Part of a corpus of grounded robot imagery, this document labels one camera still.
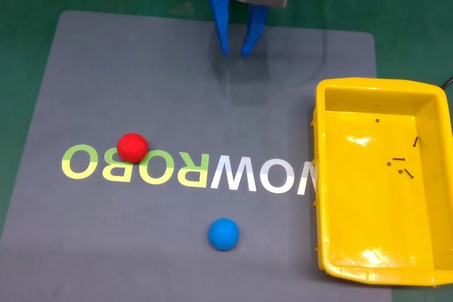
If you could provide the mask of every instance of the screw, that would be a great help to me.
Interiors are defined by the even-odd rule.
[[[410,175],[411,179],[413,178],[413,176],[411,175],[411,173],[409,173],[409,172],[407,171],[407,169],[404,169],[404,171],[405,171],[408,175]]]

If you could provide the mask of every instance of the yellow letter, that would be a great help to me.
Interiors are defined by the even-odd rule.
[[[210,155],[208,155],[207,153],[203,153],[201,155],[201,165],[196,166],[187,152],[180,152],[179,154],[181,155],[181,157],[185,161],[185,164],[187,165],[181,168],[178,172],[179,183],[185,185],[186,187],[206,187],[207,169],[210,165]],[[186,175],[188,173],[200,173],[200,179],[188,180],[186,178]]]
[[[165,160],[166,163],[166,169],[165,173],[159,177],[159,178],[154,178],[151,177],[148,174],[148,163],[151,160],[151,158],[155,156],[160,156]],[[173,157],[171,157],[171,154],[169,154],[166,151],[163,150],[153,150],[150,151],[145,158],[143,158],[143,161],[140,162],[140,176],[142,176],[142,179],[149,184],[163,184],[167,180],[170,179],[171,175],[173,174],[173,171],[175,170],[175,161],[173,160]]]
[[[85,171],[82,171],[81,173],[75,173],[71,169],[71,158],[77,151],[86,151],[90,156],[90,163],[88,164],[88,167],[85,169]],[[74,180],[81,180],[83,178],[87,178],[94,172],[97,165],[98,165],[98,153],[91,146],[85,144],[74,145],[73,147],[69,148],[69,150],[64,153],[62,159],[63,173],[69,178],[72,178]]]
[[[102,170],[102,176],[106,180],[111,180],[113,182],[130,182],[132,177],[132,164],[117,162],[113,160],[113,155],[116,153],[116,148],[108,149],[104,154],[104,160],[107,164],[104,170]],[[123,168],[125,172],[123,175],[112,175],[112,169],[114,168]]]

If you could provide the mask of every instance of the yellow plastic tray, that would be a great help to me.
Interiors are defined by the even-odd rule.
[[[368,284],[453,283],[444,91],[393,79],[322,81],[313,126],[319,267]]]

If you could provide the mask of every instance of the mat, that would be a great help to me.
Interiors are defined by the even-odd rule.
[[[390,301],[317,267],[310,121],[325,78],[376,76],[367,33],[67,11],[0,243],[0,301]],[[152,152],[127,166],[127,132]],[[231,252],[207,242],[237,222]]]

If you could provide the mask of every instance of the table surface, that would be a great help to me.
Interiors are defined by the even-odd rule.
[[[268,24],[352,30],[375,39],[383,78],[441,84],[453,74],[451,0],[289,0]],[[0,225],[3,225],[59,15],[65,10],[211,21],[207,0],[0,0]],[[245,23],[232,3],[231,22]],[[447,301],[453,289],[394,289],[395,302]]]

